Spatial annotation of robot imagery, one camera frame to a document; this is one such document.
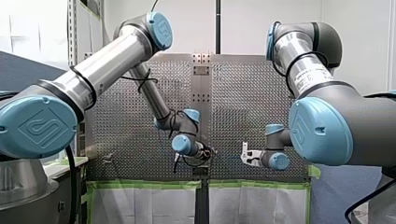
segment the metal frame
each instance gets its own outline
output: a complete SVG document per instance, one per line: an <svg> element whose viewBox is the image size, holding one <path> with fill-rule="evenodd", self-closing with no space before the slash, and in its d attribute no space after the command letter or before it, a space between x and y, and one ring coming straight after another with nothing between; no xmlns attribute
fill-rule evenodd
<svg viewBox="0 0 396 224"><path fill-rule="evenodd" d="M148 64L171 108L201 111L198 137L218 151L209 178L309 181L306 164L290 148L287 171L250 167L239 159L243 140L263 148L265 125L287 124L292 103L284 79L262 56L160 54ZM163 145L158 143L149 107L133 82L120 80L110 88L86 122L91 127L86 130L87 154L92 157L89 179L192 180L189 167L181 165L172 173L175 153L170 141L161 133Z"/></svg>
<svg viewBox="0 0 396 224"><path fill-rule="evenodd" d="M67 1L67 30L68 30L68 54L69 65L76 65L78 63L78 49L77 49L77 0Z"/></svg>

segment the collaborative robot arm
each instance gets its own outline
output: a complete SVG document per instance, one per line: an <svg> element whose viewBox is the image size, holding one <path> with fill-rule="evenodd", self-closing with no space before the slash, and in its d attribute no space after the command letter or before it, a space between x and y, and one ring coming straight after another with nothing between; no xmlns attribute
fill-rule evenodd
<svg viewBox="0 0 396 224"><path fill-rule="evenodd" d="M267 59L285 71L280 74L296 97L289 138L301 157L326 165L396 165L396 95L362 97L333 79L342 46L330 25L276 22L267 48Z"/></svg>
<svg viewBox="0 0 396 224"><path fill-rule="evenodd" d="M179 131L172 146L179 154L202 158L203 144L195 141L199 112L173 114L155 83L146 81L145 61L172 45L172 30L161 13L125 21L117 37L103 49L53 81L40 80L0 102L0 155L38 159L58 153L73 140L84 111L129 71L141 86L157 127Z"/></svg>

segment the green tape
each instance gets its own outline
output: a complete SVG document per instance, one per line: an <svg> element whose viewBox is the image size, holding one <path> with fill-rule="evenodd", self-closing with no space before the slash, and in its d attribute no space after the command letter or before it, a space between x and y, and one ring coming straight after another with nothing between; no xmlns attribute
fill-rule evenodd
<svg viewBox="0 0 396 224"><path fill-rule="evenodd" d="M92 223L93 192L96 189L197 189L200 188L200 181L146 181L146 180L102 180L87 182L88 200L88 223ZM306 224L310 222L310 183L282 183L275 181L254 181L254 180L210 180L210 188L266 188L266 189L299 189L306 190Z"/></svg>
<svg viewBox="0 0 396 224"><path fill-rule="evenodd" d="M88 224L92 224L93 188L87 187L87 213Z"/></svg>
<svg viewBox="0 0 396 224"><path fill-rule="evenodd" d="M306 191L306 206L305 206L305 218L306 218L306 224L311 223L311 185L309 184L309 187L307 188Z"/></svg>
<svg viewBox="0 0 396 224"><path fill-rule="evenodd" d="M308 165L308 175L316 179L320 179L321 171L314 165Z"/></svg>
<svg viewBox="0 0 396 224"><path fill-rule="evenodd" d="M200 181L144 181L144 180L104 180L91 181L87 187L91 189L197 189Z"/></svg>
<svg viewBox="0 0 396 224"><path fill-rule="evenodd" d="M275 181L254 181L254 180L210 180L210 188L264 188L264 189L308 189L309 183L283 183Z"/></svg>
<svg viewBox="0 0 396 224"><path fill-rule="evenodd" d="M83 4L82 2L80 2L82 7L85 7L85 9L88 10L88 12L90 12L94 17L96 17L96 19L101 20L100 17L98 15L96 15L95 13L92 12L92 10L90 8L88 8L87 6L85 6L85 4Z"/></svg>
<svg viewBox="0 0 396 224"><path fill-rule="evenodd" d="M81 204L84 204L85 202L88 201L88 196L87 194L81 195Z"/></svg>

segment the black cable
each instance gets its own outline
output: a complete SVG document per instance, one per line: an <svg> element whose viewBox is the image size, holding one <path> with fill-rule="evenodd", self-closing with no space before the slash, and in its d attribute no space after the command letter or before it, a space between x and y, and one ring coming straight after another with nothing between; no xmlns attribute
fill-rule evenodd
<svg viewBox="0 0 396 224"><path fill-rule="evenodd" d="M144 78L134 78L134 77L121 77L121 78L128 79L128 80L133 80L133 81L142 81L140 83L139 87L137 88L137 92L142 93L141 89L142 89L143 85L146 83L146 81L153 81L155 83L158 83L158 79L157 78L149 77L150 74L151 74L151 69L149 68L147 73L145 74Z"/></svg>
<svg viewBox="0 0 396 224"><path fill-rule="evenodd" d="M93 85L91 84L91 82L84 77L76 68L74 65L70 66L70 70L72 70L77 76L81 77L82 80L84 80L85 83L87 83L87 85L90 87L91 89L91 95L92 95L92 104L90 106L88 106L85 110L89 110L91 108L93 108L93 106L96 104L96 100L97 100L97 95L96 95L96 90L93 87Z"/></svg>
<svg viewBox="0 0 396 224"><path fill-rule="evenodd" d="M361 206L362 204L368 202L369 200L373 199L374 197L376 197L377 195L381 194L382 192L384 192L385 190L389 189L390 187L392 187L395 184L396 184L396 179L392 179L390 182L388 182L388 184L382 186L379 189L376 189L373 193L367 195L366 197L360 199L358 202L352 204L352 206L350 206L344 213L346 221L348 223L352 223L350 218L349 218L349 214L351 212L353 212L353 210L355 210L357 207Z"/></svg>
<svg viewBox="0 0 396 224"><path fill-rule="evenodd" d="M315 55L317 55L317 56L322 57L325 66L327 67L327 66L329 65L329 60L327 59L326 55L325 55L324 53L322 53L322 52L319 52L319 51L313 51L313 50L312 50L312 51L309 51L309 52L302 53L302 54L300 54L299 56L295 57L295 58L293 59L293 61L290 62L289 66L288 66L288 69L286 70L286 86L288 87L288 90L290 91L290 93L291 93L293 96L294 96L294 93L293 93L293 90L291 89L291 86L290 86L290 71L291 71L291 68L292 68L292 67L294 66L294 64L297 63L300 59L302 59L303 57L305 57L306 55L309 55L309 54L315 54Z"/></svg>
<svg viewBox="0 0 396 224"><path fill-rule="evenodd" d="M18 94L18 92L15 91L0 92L0 101L12 98L16 94Z"/></svg>
<svg viewBox="0 0 396 224"><path fill-rule="evenodd" d="M395 99L396 95L393 93L385 92L385 93L376 93L376 94L364 96L364 98L376 98L376 97L386 97L389 99Z"/></svg>
<svg viewBox="0 0 396 224"><path fill-rule="evenodd" d="M151 12L154 11L154 8L157 6L158 0L155 0L154 4L152 5Z"/></svg>
<svg viewBox="0 0 396 224"><path fill-rule="evenodd" d="M190 166L190 167L200 167L200 166L204 165L204 164L208 161L208 160L202 161L202 162L199 163L199 164L190 164L190 163L188 163L188 162L186 161L186 158L185 158L184 156L182 156L181 158L183 159L184 163L186 163L186 164L187 164L188 166Z"/></svg>
<svg viewBox="0 0 396 224"><path fill-rule="evenodd" d="M176 171L177 171L177 165L178 165L178 161L180 160L180 155L177 155L177 159L176 159L176 161L175 161L175 164L174 164L174 174L176 173Z"/></svg>
<svg viewBox="0 0 396 224"><path fill-rule="evenodd" d="M70 168L70 184L71 184L71 203L70 203L70 218L69 224L74 224L76 222L77 217L77 170L74 162L73 151L70 146L67 146L66 149L67 159L69 160L69 168Z"/></svg>

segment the metal bracket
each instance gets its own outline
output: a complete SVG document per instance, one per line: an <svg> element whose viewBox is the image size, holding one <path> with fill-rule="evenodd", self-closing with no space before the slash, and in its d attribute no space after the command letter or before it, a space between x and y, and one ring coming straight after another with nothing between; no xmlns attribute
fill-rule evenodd
<svg viewBox="0 0 396 224"><path fill-rule="evenodd" d="M241 160L244 164L250 166L263 167L262 154L263 150L248 150L248 142L242 143Z"/></svg>

